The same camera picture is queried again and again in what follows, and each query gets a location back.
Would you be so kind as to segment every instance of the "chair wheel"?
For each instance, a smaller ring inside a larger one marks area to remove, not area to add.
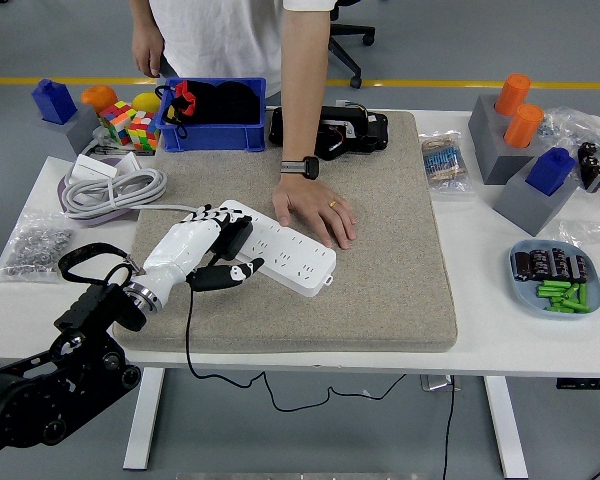
[[[362,79],[360,77],[351,77],[349,85],[351,85],[351,88],[360,88],[362,86]]]

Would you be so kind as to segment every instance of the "human hand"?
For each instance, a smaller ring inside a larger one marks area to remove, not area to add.
[[[282,174],[272,200],[280,225],[289,226],[289,212],[295,211],[309,223],[326,247],[333,245],[327,227],[344,250],[349,248],[350,240],[356,238],[357,220],[351,206],[320,180],[309,180],[293,173]]]
[[[164,38],[155,25],[134,25],[131,52],[136,67],[147,77],[160,76],[160,59],[164,49]]]

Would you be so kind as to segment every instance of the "black watch strap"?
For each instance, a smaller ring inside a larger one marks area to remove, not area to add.
[[[320,173],[317,157],[304,157],[301,162],[282,162],[280,173],[299,173],[309,180],[315,180]]]

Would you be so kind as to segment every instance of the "small plastic bag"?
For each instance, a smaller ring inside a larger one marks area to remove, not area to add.
[[[75,222],[61,213],[25,209],[0,257],[0,282],[57,283]]]
[[[567,107],[549,108],[538,128],[538,137],[549,150],[561,147],[578,159],[578,148],[584,142],[597,147],[596,158],[600,162],[600,124],[594,117]]]
[[[600,243],[600,222],[560,220],[553,227],[547,226],[545,234],[551,240],[569,243],[580,248],[583,245]]]
[[[460,132],[419,137],[429,190],[444,195],[472,193],[473,184],[460,151]]]

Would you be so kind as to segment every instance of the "rubik's cube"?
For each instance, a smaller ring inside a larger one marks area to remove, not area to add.
[[[137,150],[155,150],[158,147],[160,130],[156,128],[155,114],[138,112],[127,131]]]
[[[109,129],[109,134],[121,145],[131,143],[127,128],[137,112],[126,102],[119,101],[100,112],[102,125]]]

